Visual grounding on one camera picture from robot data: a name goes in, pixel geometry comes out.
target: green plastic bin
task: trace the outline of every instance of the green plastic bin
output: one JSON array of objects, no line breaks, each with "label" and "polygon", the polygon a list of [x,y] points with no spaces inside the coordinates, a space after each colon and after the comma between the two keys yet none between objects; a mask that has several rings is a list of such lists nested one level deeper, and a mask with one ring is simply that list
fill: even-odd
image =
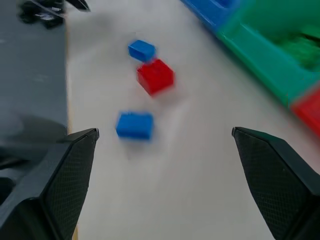
[{"label": "green plastic bin", "polygon": [[320,27],[320,0],[248,0],[217,36],[289,106],[320,79],[320,58],[306,68],[278,43],[309,25]]}]

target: dark gray surface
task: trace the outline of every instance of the dark gray surface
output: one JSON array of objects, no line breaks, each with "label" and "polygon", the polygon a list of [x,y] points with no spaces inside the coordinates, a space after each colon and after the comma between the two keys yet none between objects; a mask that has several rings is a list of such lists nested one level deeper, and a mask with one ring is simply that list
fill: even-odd
[{"label": "dark gray surface", "polygon": [[67,133],[65,26],[24,24],[15,1],[0,9],[0,148],[37,158]]}]

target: black object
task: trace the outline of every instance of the black object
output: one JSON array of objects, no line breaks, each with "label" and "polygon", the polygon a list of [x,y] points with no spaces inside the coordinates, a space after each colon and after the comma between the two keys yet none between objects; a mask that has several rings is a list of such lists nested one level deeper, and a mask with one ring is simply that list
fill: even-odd
[{"label": "black object", "polygon": [[[85,0],[67,0],[67,2],[79,11],[90,11]],[[26,24],[40,21],[50,29],[64,22],[64,0],[24,0],[18,7],[18,16]]]},{"label": "black object", "polygon": [[320,175],[283,139],[232,130],[251,194],[276,240],[320,240]]},{"label": "black object", "polygon": [[20,179],[0,171],[1,240],[72,239],[98,138],[94,128],[67,136]]}]

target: blue plastic bin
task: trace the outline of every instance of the blue plastic bin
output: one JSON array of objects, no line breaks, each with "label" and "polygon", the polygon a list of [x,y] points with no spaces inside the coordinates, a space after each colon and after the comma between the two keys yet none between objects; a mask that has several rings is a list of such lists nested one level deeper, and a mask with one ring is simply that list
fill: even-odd
[{"label": "blue plastic bin", "polygon": [[214,33],[244,0],[181,0]]}]

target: red lego brick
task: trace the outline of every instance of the red lego brick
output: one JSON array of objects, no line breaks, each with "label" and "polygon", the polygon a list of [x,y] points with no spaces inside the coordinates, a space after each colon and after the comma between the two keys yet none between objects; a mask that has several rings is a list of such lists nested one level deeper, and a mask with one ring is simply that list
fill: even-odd
[{"label": "red lego brick", "polygon": [[140,85],[150,96],[174,86],[175,83],[174,71],[160,59],[139,67],[137,77]]},{"label": "red lego brick", "polygon": [[291,110],[320,137],[320,87],[303,96]]}]

